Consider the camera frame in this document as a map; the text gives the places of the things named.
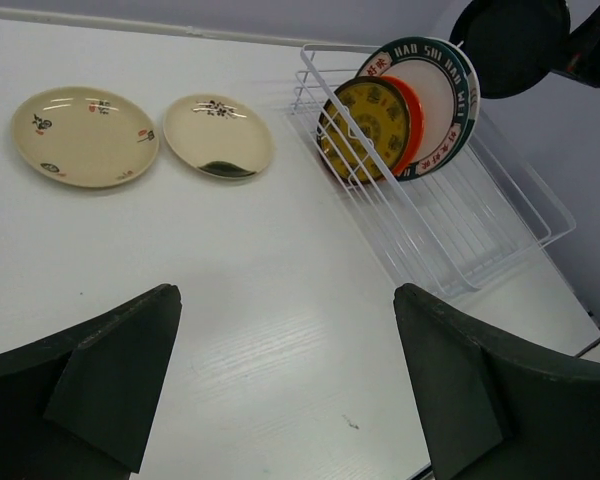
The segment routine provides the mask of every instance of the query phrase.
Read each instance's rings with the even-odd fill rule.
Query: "orange plate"
[[[383,75],[382,78],[400,91],[411,114],[411,136],[409,137],[409,143],[407,143],[407,148],[404,151],[402,159],[391,170],[391,173],[394,175],[400,175],[416,158],[418,149],[422,144],[422,139],[424,138],[424,110],[422,110],[422,104],[416,92],[407,83],[390,75]]]

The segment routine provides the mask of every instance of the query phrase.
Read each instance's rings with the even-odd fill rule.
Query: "dish rack wire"
[[[334,94],[377,47],[305,45],[306,68],[296,73],[291,105],[301,137],[323,160],[340,197],[396,285],[413,282],[451,298],[483,288],[533,251],[545,248],[576,224],[573,216],[483,112],[467,146],[448,164],[408,182],[398,182],[371,141]],[[327,99],[337,113],[330,117]],[[318,147],[323,114],[357,164],[340,178]],[[340,116],[344,129],[335,123]],[[343,152],[329,137],[340,157]],[[358,140],[365,154],[351,144]],[[362,184],[355,173],[371,158],[383,174]]]

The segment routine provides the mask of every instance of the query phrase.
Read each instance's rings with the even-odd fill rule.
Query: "black round object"
[[[517,95],[551,71],[569,36],[564,0],[474,0],[451,32],[473,63],[484,98]]]

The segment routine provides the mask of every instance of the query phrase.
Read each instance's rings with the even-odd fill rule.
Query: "table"
[[[286,119],[300,68],[294,47],[0,20],[0,352],[178,285],[142,480],[405,480],[428,462],[394,285]],[[235,97],[267,121],[275,160],[228,185],[162,145],[123,187],[53,183],[8,125],[62,85],[118,92],[157,123],[181,96]],[[599,337],[543,253],[456,304],[569,354]]]

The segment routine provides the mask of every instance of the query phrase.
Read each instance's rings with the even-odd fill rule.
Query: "black object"
[[[521,93],[551,71],[600,88],[600,7],[570,28],[565,0],[474,0],[451,42],[471,59],[485,98]]]
[[[415,285],[394,307],[436,480],[600,480],[600,364]]]
[[[0,480],[122,480],[138,472],[180,321],[162,285],[0,354]]]

